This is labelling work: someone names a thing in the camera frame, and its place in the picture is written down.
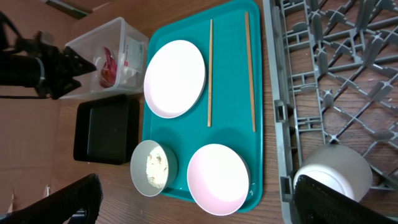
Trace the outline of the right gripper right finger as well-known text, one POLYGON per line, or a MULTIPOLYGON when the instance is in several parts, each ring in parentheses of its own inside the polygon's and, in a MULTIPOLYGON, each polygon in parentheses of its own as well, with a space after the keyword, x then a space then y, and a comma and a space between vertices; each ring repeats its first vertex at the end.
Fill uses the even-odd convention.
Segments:
POLYGON ((397 224, 307 175, 298 177, 294 204, 300 223, 397 224))

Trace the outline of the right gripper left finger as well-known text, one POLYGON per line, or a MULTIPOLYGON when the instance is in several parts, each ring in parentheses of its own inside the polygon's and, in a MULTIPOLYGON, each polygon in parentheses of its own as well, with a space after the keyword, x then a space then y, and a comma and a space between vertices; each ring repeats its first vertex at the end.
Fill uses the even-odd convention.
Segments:
POLYGON ((95 223, 102 199, 98 175, 89 174, 22 210, 8 213, 1 223, 95 223))

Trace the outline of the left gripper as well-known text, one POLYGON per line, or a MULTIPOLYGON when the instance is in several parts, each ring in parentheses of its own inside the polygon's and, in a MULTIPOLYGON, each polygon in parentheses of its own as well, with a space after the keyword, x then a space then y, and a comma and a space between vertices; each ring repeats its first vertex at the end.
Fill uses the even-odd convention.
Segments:
POLYGON ((81 87, 76 76, 96 71, 96 66, 72 48, 42 42, 42 33, 34 39, 17 34, 14 44, 14 85, 32 88, 35 96, 16 96, 17 99, 57 100, 81 87))

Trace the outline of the red snack wrapper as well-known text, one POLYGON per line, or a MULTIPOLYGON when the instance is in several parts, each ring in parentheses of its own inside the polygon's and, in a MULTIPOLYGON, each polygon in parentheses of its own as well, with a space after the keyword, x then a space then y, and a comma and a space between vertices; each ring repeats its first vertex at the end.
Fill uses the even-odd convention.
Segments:
POLYGON ((99 84, 103 88, 112 87, 116 82, 117 77, 117 61, 115 60, 114 54, 108 48, 104 48, 105 52, 105 63, 101 70, 101 77, 99 84))

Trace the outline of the white cup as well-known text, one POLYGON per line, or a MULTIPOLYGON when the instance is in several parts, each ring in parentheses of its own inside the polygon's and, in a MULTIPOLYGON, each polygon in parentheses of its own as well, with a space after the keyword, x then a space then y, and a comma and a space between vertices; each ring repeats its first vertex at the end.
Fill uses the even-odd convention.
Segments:
POLYGON ((373 183, 373 173, 365 158, 339 144, 314 149, 296 172, 294 185, 301 175, 309 176, 356 202, 362 200, 373 183))

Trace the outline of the white wrapper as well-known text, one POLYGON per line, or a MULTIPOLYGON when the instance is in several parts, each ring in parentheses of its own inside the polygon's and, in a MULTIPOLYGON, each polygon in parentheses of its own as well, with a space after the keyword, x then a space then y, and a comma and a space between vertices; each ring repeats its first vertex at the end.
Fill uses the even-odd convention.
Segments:
POLYGON ((124 46, 122 78, 123 85, 139 88, 144 59, 144 43, 127 36, 124 46))

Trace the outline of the small grey bowl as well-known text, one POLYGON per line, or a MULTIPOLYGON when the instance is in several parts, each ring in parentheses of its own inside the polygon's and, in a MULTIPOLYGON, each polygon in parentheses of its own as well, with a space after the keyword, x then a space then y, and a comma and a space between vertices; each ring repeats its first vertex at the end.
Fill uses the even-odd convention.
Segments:
POLYGON ((164 144, 153 140, 142 141, 132 153, 130 173, 135 188, 142 195, 155 197, 176 179, 177 157, 164 144))

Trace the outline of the white pink bowl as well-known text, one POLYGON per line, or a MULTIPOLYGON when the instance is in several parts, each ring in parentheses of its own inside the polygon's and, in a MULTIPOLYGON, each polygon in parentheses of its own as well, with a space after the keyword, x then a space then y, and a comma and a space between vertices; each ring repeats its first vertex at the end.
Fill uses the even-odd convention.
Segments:
POLYGON ((227 216, 238 211, 249 192, 246 161, 222 144, 199 148, 187 168, 187 184, 195 203, 204 211, 227 216))

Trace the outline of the wooden chopstick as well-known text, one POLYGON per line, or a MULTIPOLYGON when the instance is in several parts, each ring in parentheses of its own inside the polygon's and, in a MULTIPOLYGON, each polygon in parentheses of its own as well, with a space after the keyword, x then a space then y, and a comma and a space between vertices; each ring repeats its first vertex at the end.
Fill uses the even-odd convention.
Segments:
POLYGON ((213 93, 213 19, 210 19, 209 61, 208 61, 208 127, 212 125, 213 93))
POLYGON ((246 11, 245 15, 245 31, 246 31, 246 52, 248 59, 248 75, 249 75, 249 94, 251 104, 251 118, 252 118, 252 130, 256 132, 256 107, 255 107, 255 96, 254 96, 254 81, 253 81, 253 70, 252 70, 252 52, 251 52, 251 32, 249 13, 246 11))

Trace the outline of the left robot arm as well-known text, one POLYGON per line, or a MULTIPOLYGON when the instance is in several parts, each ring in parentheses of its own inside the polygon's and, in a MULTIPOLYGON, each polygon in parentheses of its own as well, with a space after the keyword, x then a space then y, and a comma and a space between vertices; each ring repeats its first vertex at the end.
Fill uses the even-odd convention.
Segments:
POLYGON ((81 87, 75 77, 94 72, 96 66, 70 47, 42 42, 39 31, 33 39, 21 36, 5 14, 1 14, 1 85, 33 88, 35 96, 4 99, 47 99, 60 97, 81 87))

